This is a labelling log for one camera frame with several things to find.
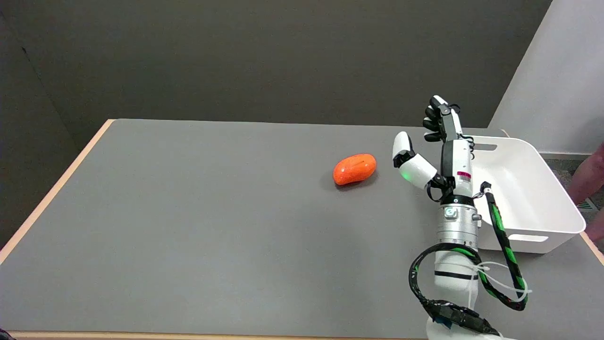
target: orange toy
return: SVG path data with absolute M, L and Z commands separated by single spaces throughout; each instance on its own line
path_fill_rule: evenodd
M 333 169 L 333 181 L 337 185 L 364 181 L 376 170 L 376 159 L 370 154 L 358 154 L 344 158 Z

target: cable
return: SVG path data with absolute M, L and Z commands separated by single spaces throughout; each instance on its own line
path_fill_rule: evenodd
M 474 265 L 472 267 L 472 270 L 478 273 L 478 277 L 480 277 L 483 287 L 487 291 L 487 293 L 489 293 L 491 296 L 498 299 L 504 305 L 513 310 L 525 309 L 526 304 L 529 300 L 528 294 L 531 291 L 528 289 L 527 282 L 520 273 L 520 268 L 518 267 L 516 257 L 514 256 L 512 248 L 510 247 L 510 241 L 506 235 L 505 228 L 503 227 L 503 222 L 501 220 L 501 215 L 495 202 L 495 197 L 491 192 L 491 184 L 488 182 L 482 183 L 482 185 L 480 186 L 480 194 L 477 194 L 475 198 L 481 197 L 483 195 L 485 195 L 487 198 L 487 203 L 489 206 L 489 215 L 491 218 L 493 229 L 495 231 L 495 235 L 497 236 L 497 240 L 501 246 L 501 250 L 503 251 L 507 266 L 491 261 L 483 262 L 478 252 L 473 248 L 457 243 L 439 243 L 424 250 L 411 263 L 411 267 L 409 268 L 409 287 L 411 288 L 411 291 L 420 301 L 422 307 L 426 310 L 426 312 L 432 318 L 433 321 L 441 323 L 449 328 L 451 328 L 452 324 L 457 324 L 460 327 L 464 327 L 466 329 L 473 330 L 478 333 L 499 335 L 503 338 L 501 333 L 498 330 L 494 329 L 486 319 L 480 318 L 480 315 L 477 312 L 469 308 L 472 302 L 471 291 L 470 295 L 468 296 L 467 307 L 463 307 L 446 300 L 428 299 L 424 295 L 422 295 L 422 292 L 417 284 L 417 273 L 419 271 L 419 266 L 422 260 L 428 254 L 443 250 L 458 252 L 470 259 L 470 261 Z M 484 264 L 496 264 L 498 266 L 508 268 L 512 276 L 514 288 L 509 287 L 495 280 L 492 276 L 488 275 L 486 271 L 490 270 L 490 268 L 484 267 Z M 505 294 L 501 293 L 499 290 L 494 288 L 491 281 L 507 289 L 514 290 L 518 298 L 510 299 Z
M 474 155 L 474 146 L 476 145 L 474 143 L 474 137 L 466 136 L 463 134 L 459 134 L 459 137 L 468 141 L 468 144 L 470 145 L 470 154 L 472 155 L 472 160 L 474 160 L 474 158 L 476 158 L 476 156 Z

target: white robotic finger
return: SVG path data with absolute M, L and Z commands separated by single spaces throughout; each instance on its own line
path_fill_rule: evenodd
M 405 131 L 394 138 L 392 159 L 401 176 L 420 189 L 425 189 L 437 172 L 430 162 L 413 151 L 413 144 Z
M 399 168 L 400 175 L 414 186 L 420 189 L 426 189 L 428 182 L 436 175 L 436 168 L 430 164 L 420 154 L 416 154 L 413 158 Z
M 415 154 L 415 152 L 413 152 L 413 144 L 411 144 L 409 135 L 405 131 L 399 132 L 394 138 L 394 143 L 392 144 L 392 159 L 394 159 L 397 155 L 405 155 L 410 151 L 412 154 Z

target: table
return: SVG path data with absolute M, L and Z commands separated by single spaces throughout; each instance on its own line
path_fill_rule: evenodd
M 0 252 L 0 325 L 28 339 L 424 338 L 406 273 L 437 206 L 391 167 L 403 129 L 437 164 L 421 128 L 108 121 Z M 377 173 L 337 188 L 335 163 L 362 152 Z M 477 310 L 508 337 L 599 339 L 596 252 L 575 237 L 518 254 L 527 310 L 484 291 Z

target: white storage basket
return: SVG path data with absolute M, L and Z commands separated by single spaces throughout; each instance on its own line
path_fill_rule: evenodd
M 535 148 L 520 139 L 474 136 L 472 184 L 492 184 L 506 234 L 515 252 L 547 253 L 585 229 L 585 220 Z M 483 216 L 480 249 L 501 250 L 486 199 L 475 200 Z

